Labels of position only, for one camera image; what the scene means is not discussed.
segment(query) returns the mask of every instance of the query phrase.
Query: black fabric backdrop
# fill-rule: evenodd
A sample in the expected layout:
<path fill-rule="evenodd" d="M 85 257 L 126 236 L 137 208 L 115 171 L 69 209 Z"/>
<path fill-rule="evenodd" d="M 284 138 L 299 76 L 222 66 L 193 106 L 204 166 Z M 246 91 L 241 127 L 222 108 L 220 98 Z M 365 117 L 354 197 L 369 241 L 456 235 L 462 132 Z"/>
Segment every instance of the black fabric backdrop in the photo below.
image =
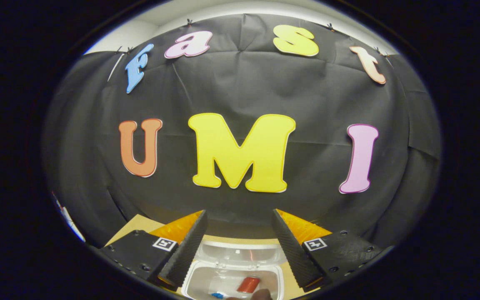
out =
<path fill-rule="evenodd" d="M 272 43 L 276 25 L 314 34 L 314 57 L 281 53 Z M 197 57 L 168 60 L 164 52 L 180 36 L 208 30 L 210 49 Z M 127 63 L 148 43 L 143 80 L 127 94 Z M 376 57 L 386 77 L 368 77 L 349 46 Z M 112 72 L 116 61 L 120 62 Z M 286 151 L 280 194 L 196 186 L 195 133 L 188 118 L 219 113 L 238 144 L 263 114 L 296 121 Z M 127 172 L 120 158 L 118 125 L 162 120 L 157 169 L 148 178 Z M 370 188 L 340 194 L 352 143 L 349 125 L 379 130 Z M 270 212 L 282 209 L 331 231 L 348 230 L 381 247 L 399 241 L 418 220 L 434 190 L 440 162 L 440 127 L 432 100 L 400 55 L 383 57 L 339 32 L 277 15 L 228 15 L 181 27 L 145 42 L 128 55 L 85 55 L 60 84 L 45 120 L 44 167 L 52 190 L 87 241 L 103 246 L 135 214 L 171 222 L 200 209 L 210 217 L 207 234 L 274 238 Z M 144 159 L 143 131 L 134 152 Z M 219 169 L 216 174 L 222 178 Z"/>

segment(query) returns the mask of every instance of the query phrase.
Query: yellow letter m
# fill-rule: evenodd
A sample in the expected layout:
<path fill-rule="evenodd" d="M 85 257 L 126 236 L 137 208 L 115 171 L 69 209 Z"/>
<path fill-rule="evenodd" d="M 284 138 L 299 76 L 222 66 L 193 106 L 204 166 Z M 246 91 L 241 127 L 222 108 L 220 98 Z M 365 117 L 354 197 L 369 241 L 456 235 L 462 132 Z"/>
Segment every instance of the yellow letter m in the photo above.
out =
<path fill-rule="evenodd" d="M 237 188 L 248 169 L 253 175 L 245 186 L 252 192 L 281 193 L 286 190 L 283 181 L 284 155 L 288 135 L 295 129 L 295 121 L 284 115 L 263 115 L 255 121 L 242 146 L 238 146 L 227 123 L 219 114 L 197 114 L 188 120 L 196 132 L 196 185 L 208 188 L 221 186 L 214 172 L 214 161 L 231 188 Z"/>

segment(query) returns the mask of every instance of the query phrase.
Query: blue object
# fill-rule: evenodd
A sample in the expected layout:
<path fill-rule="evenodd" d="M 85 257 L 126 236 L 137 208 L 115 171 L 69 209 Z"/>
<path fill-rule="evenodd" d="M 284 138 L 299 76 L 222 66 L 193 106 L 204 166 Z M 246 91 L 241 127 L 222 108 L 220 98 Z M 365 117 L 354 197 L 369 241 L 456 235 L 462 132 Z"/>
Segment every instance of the blue object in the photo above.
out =
<path fill-rule="evenodd" d="M 153 49 L 153 44 L 145 46 L 131 61 L 127 64 L 125 69 L 127 70 L 127 93 L 130 93 L 137 84 L 142 80 L 143 72 L 140 72 L 140 68 L 147 65 L 147 54 Z"/>
<path fill-rule="evenodd" d="M 218 293 L 217 293 L 217 292 L 212 293 L 211 296 L 215 296 L 215 297 L 218 298 L 218 299 L 223 299 L 223 295 L 220 294 L 219 292 L 218 292 Z"/>

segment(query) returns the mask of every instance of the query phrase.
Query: red cylinder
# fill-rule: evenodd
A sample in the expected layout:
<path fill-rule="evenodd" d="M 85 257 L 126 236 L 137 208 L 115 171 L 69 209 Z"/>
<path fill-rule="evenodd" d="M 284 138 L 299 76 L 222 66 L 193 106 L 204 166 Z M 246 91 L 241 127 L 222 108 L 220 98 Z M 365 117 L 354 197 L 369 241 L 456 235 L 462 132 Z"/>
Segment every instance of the red cylinder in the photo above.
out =
<path fill-rule="evenodd" d="M 257 286 L 259 285 L 260 279 L 255 276 L 249 276 L 244 278 L 242 281 L 242 284 L 236 289 L 240 293 L 249 293 L 251 294 L 252 292 L 255 291 Z"/>

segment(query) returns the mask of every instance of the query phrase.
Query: white plastic container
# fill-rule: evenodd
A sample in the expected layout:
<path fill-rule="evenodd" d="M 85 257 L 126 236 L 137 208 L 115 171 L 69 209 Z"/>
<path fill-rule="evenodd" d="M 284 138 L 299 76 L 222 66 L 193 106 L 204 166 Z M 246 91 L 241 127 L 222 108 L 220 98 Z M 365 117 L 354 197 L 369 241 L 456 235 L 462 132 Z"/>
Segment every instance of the white plastic container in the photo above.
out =
<path fill-rule="evenodd" d="M 237 292 L 244 278 L 255 276 L 255 289 L 267 288 L 274 300 L 283 300 L 284 279 L 280 264 L 286 257 L 280 245 L 239 245 L 202 241 L 188 270 L 181 293 L 195 300 L 250 299 L 253 294 Z"/>

